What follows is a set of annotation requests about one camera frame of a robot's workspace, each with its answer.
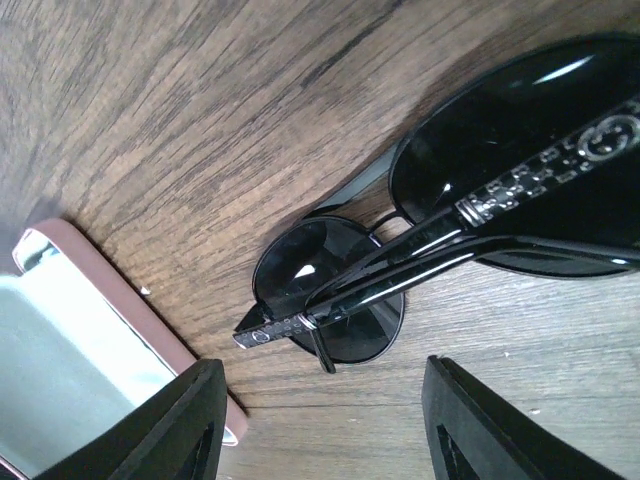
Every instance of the aviator sunglasses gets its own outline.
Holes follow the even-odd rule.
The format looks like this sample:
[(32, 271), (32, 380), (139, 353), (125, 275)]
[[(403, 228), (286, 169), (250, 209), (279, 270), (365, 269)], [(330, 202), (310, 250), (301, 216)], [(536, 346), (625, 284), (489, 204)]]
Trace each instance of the aviator sunglasses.
[[(242, 348), (289, 338), (326, 372), (384, 353), (404, 291), (469, 261), (550, 278), (640, 268), (640, 38), (583, 37), (518, 57), (437, 108), (278, 237), (255, 268)], [(396, 211), (328, 213), (383, 174)], [(374, 231), (411, 228), (383, 245)]]

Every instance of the silver logo emblem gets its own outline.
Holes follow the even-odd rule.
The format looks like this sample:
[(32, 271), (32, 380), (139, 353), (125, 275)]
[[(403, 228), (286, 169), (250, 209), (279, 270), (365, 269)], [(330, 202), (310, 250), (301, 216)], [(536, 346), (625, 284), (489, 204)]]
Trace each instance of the silver logo emblem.
[(613, 115), (591, 127), (578, 140), (578, 153), (601, 162), (615, 157), (640, 142), (640, 120), (631, 115)]
[(251, 337), (258, 343), (267, 343), (269, 340), (271, 340), (269, 334), (264, 333), (261, 330), (258, 330), (257, 332), (251, 332)]

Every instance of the sunglasses lens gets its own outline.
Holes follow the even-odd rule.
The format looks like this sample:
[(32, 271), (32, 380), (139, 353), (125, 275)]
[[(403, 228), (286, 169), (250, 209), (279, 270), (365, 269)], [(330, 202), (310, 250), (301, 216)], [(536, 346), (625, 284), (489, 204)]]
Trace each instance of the sunglasses lens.
[[(637, 39), (591, 38), (549, 47), (481, 78), (428, 118), (404, 145), (390, 174), (396, 206), (408, 221), (418, 223), (612, 109), (640, 109), (639, 58)], [(633, 141), (623, 138), (624, 128), (621, 133), (609, 130), (594, 137), (598, 148)], [(640, 224), (631, 221), (636, 215), (629, 210), (640, 205), (634, 180), (640, 175), (638, 150), (483, 228), (496, 235), (630, 247), (640, 239)], [(565, 161), (568, 169), (571, 161)], [(621, 271), (615, 265), (544, 255), (500, 254), (485, 263), (555, 277)]]
[[(316, 288), (379, 248), (365, 229), (348, 220), (305, 220), (281, 236), (256, 268), (254, 293), (276, 317), (304, 310)], [(402, 321), (402, 294), (320, 330), (336, 363), (359, 363), (381, 354), (395, 339)], [(309, 334), (291, 339), (313, 353)]]

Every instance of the wood grain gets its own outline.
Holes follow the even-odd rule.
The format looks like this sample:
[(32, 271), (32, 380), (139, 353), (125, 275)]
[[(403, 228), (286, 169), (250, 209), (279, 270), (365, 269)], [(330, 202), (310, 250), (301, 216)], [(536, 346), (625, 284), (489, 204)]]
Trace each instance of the wood grain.
[[(429, 478), (417, 405), (436, 353), (640, 478), (640, 277), (469, 265), (409, 293), (387, 355), (333, 377), (230, 337), (275, 233), (434, 105), (516, 54), (639, 19), (629, 0), (0, 0), (0, 267), (60, 215), (151, 290), (252, 416), (221, 478)], [(377, 188), (347, 214), (386, 208)]]

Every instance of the black plastic piece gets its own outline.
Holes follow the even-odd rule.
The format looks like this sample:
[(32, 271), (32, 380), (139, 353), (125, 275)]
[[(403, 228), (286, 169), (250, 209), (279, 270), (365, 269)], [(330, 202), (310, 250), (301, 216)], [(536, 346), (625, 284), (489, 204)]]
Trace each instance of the black plastic piece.
[(422, 407), (437, 480), (624, 480), (451, 359), (429, 357)]
[(107, 433), (36, 479), (213, 479), (226, 410), (222, 362), (199, 360)]

